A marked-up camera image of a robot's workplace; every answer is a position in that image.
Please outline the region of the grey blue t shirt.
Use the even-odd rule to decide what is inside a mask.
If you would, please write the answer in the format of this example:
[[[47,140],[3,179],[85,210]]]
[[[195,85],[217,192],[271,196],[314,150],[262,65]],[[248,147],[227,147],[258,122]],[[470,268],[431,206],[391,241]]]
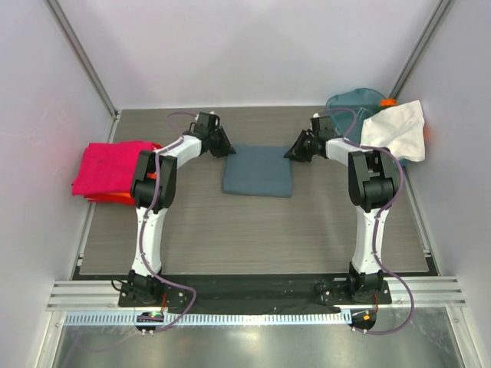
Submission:
[[[235,146],[222,171],[222,192],[238,196],[291,198],[291,161],[284,146]]]

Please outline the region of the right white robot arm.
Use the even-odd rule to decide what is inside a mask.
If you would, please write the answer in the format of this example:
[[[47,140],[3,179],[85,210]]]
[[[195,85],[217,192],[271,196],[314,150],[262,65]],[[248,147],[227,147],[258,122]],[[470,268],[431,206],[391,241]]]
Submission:
[[[384,226],[399,193],[400,168],[388,151],[359,146],[341,136],[329,117],[315,114],[310,121],[311,128],[300,132],[285,158],[303,163],[321,156],[345,165],[348,195],[357,213],[355,250],[347,280],[326,291],[338,292],[342,301],[373,303],[383,290]]]

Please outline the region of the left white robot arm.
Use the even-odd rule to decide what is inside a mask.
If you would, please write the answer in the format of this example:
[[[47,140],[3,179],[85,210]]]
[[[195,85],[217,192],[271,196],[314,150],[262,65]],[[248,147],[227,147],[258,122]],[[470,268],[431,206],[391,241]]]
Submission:
[[[139,153],[130,187],[137,214],[137,246],[127,283],[121,286],[122,304],[138,302],[152,307],[163,299],[165,286],[173,285],[161,275],[160,249],[164,220],[176,196],[179,168],[204,153],[222,158],[235,152],[219,116],[199,112],[176,141]]]

